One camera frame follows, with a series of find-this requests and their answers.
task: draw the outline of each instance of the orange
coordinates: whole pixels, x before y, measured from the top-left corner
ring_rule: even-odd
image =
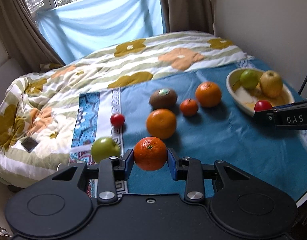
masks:
[[[180,111],[184,116],[193,116],[198,112],[198,104],[194,99],[185,99],[180,104]]]
[[[202,107],[214,107],[221,101],[221,90],[216,83],[207,81],[198,86],[195,96]]]
[[[134,161],[144,171],[161,169],[167,161],[167,147],[156,137],[141,139],[134,148]]]
[[[174,134],[176,116],[168,109],[157,109],[149,114],[146,126],[151,136],[164,140]]]

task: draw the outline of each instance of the kiwi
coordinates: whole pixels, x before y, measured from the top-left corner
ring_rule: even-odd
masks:
[[[149,104],[153,109],[171,108],[176,104],[177,97],[175,90],[163,88],[152,93]]]

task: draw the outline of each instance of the blue blanket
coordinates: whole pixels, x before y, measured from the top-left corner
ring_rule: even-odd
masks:
[[[269,67],[259,60],[251,65],[262,70]],[[173,88],[178,94],[177,104],[194,98],[201,82],[216,82],[222,90],[222,103],[212,109],[199,108],[198,114],[185,118],[175,108],[177,130],[164,140],[180,157],[198,158],[202,163],[213,164],[225,160],[240,169],[288,193],[295,201],[307,192],[307,141],[304,146],[301,134],[307,131],[275,131],[256,125],[242,113],[226,89],[227,75],[238,66],[229,64],[217,68],[199,69],[178,73],[121,89],[121,111],[126,117],[123,133],[124,149],[133,148],[143,137],[150,136],[145,122],[151,112],[149,97],[153,91]],[[291,89],[296,101],[301,97]],[[134,166],[128,181],[130,193],[183,193],[184,181],[173,181],[165,165],[158,171],[143,171]],[[212,196],[211,181],[205,180],[206,196]]]

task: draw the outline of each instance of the bedsheet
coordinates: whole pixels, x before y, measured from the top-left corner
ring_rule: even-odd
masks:
[[[73,130],[84,118],[77,119],[80,93],[244,59],[231,41],[189,31],[110,46],[72,65],[24,75],[0,106],[0,180],[27,187],[68,164]],[[26,136],[38,142],[31,153],[21,145]]]
[[[253,118],[236,106],[226,89],[227,75],[244,66],[264,71],[270,69],[257,59],[241,63],[176,73],[123,88],[80,94],[79,125],[74,129],[70,159],[92,164],[92,143],[103,136],[113,138],[120,145],[122,155],[127,149],[133,149],[140,139],[150,136],[145,124],[152,111],[148,103],[151,94],[168,86],[178,94],[178,106],[172,108],[177,128],[170,138],[164,140],[168,148],[173,148],[180,157],[194,157],[202,163],[225,160],[286,192],[300,206],[307,199],[307,130],[264,127],[256,124]],[[221,103],[209,109],[200,107],[195,116],[184,117],[179,112],[179,104],[186,98],[194,98],[196,88],[204,81],[219,85],[222,90]],[[290,90],[295,100],[300,101],[297,92],[292,88]],[[125,116],[126,122],[122,128],[110,124],[110,116],[115,113]],[[97,183],[91,181],[89,189],[88,193],[96,197]],[[136,194],[183,194],[184,189],[184,181],[172,180],[167,164],[157,171],[143,171],[134,165],[124,186],[124,192]],[[205,191],[206,196],[214,195],[210,180],[205,180]]]

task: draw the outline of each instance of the green apple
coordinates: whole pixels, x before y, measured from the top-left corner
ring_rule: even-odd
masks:
[[[277,72],[268,70],[260,78],[260,88],[265,96],[276,98],[283,90],[283,81]]]
[[[96,163],[111,156],[120,157],[120,147],[111,137],[97,139],[91,147],[91,156]]]
[[[247,69],[241,74],[240,82],[245,89],[255,89],[259,82],[259,75],[256,71]]]

